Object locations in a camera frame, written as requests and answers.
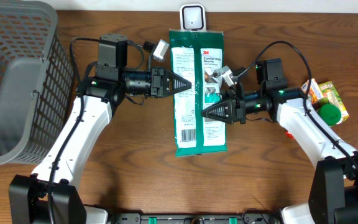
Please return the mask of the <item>green 3M package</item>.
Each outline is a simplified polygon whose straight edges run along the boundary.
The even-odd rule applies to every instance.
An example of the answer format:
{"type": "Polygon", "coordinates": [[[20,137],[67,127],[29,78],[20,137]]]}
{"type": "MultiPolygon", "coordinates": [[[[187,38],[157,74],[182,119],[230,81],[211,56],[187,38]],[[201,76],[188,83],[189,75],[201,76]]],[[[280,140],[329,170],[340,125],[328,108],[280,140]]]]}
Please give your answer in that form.
{"type": "Polygon", "coordinates": [[[223,79],[214,72],[223,67],[223,33],[171,30],[169,40],[173,72],[191,82],[173,97],[176,156],[226,151],[226,124],[201,115],[222,98],[223,79]]]}

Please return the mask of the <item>red sachet packet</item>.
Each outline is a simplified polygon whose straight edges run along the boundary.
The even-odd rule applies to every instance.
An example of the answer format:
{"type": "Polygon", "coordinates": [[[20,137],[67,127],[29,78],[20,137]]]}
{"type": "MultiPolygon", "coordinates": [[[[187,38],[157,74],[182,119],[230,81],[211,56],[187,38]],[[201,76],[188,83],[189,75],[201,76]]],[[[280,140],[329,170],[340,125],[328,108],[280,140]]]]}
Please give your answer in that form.
{"type": "Polygon", "coordinates": [[[294,139],[293,135],[289,131],[285,131],[285,135],[290,139],[294,139]]]}

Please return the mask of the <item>small orange box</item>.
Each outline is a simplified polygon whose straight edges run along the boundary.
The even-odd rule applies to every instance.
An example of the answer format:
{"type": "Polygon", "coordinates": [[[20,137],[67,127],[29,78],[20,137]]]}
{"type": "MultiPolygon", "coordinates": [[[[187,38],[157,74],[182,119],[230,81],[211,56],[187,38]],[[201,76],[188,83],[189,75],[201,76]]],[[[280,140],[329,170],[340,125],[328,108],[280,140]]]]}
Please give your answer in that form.
{"type": "Polygon", "coordinates": [[[319,85],[317,84],[314,78],[311,79],[310,90],[308,92],[308,99],[312,104],[318,103],[320,100],[324,98],[319,85]]]}

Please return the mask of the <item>green yellow juice carton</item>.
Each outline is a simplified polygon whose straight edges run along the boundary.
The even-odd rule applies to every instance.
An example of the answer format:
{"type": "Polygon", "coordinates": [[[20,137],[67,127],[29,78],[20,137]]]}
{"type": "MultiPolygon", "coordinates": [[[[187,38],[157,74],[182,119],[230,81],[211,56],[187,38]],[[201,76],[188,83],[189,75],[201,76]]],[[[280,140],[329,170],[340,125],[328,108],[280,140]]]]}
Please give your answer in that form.
{"type": "Polygon", "coordinates": [[[346,107],[344,106],[344,103],[339,96],[339,93],[337,92],[333,82],[328,81],[320,83],[319,88],[324,95],[324,98],[319,101],[319,105],[323,106],[325,104],[332,104],[338,107],[342,114],[342,118],[338,124],[343,123],[349,117],[349,113],[347,112],[346,107]]]}

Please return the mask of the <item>white jar green lid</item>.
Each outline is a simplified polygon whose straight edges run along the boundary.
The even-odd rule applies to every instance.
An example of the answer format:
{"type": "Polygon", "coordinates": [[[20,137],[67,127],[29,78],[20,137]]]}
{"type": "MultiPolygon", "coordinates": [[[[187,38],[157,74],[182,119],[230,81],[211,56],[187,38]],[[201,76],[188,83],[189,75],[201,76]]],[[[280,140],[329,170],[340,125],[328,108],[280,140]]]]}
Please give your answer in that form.
{"type": "Polygon", "coordinates": [[[337,125],[342,118],[340,109],[332,104],[325,104],[321,106],[317,110],[317,113],[328,126],[337,125]]]}

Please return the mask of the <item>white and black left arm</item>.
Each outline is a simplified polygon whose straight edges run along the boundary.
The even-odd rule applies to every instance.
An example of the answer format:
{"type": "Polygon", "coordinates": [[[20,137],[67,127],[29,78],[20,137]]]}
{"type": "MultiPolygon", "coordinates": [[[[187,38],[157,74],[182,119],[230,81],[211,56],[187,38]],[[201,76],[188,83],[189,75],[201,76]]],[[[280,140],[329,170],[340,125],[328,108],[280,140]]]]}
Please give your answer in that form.
{"type": "Polygon", "coordinates": [[[121,34],[97,39],[98,59],[78,77],[71,114],[57,140],[31,175],[9,186],[13,223],[112,223],[105,208],[85,205],[77,187],[103,129],[124,99],[166,98],[189,90],[190,81],[162,67],[127,67],[131,40],[121,34]]]}

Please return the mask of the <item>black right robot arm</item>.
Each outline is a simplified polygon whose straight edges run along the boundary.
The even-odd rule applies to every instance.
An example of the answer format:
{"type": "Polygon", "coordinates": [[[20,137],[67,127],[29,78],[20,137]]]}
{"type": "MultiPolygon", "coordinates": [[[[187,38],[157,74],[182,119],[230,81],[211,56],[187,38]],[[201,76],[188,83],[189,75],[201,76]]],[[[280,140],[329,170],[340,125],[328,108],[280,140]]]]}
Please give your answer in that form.
{"type": "Polygon", "coordinates": [[[289,88],[279,58],[256,64],[260,90],[244,91],[228,67],[213,76],[229,89],[220,102],[202,111],[205,118],[244,124],[248,114],[266,111],[286,129],[315,172],[306,203],[285,207],[269,223],[358,223],[358,151],[343,141],[313,109],[299,88],[289,88]]]}

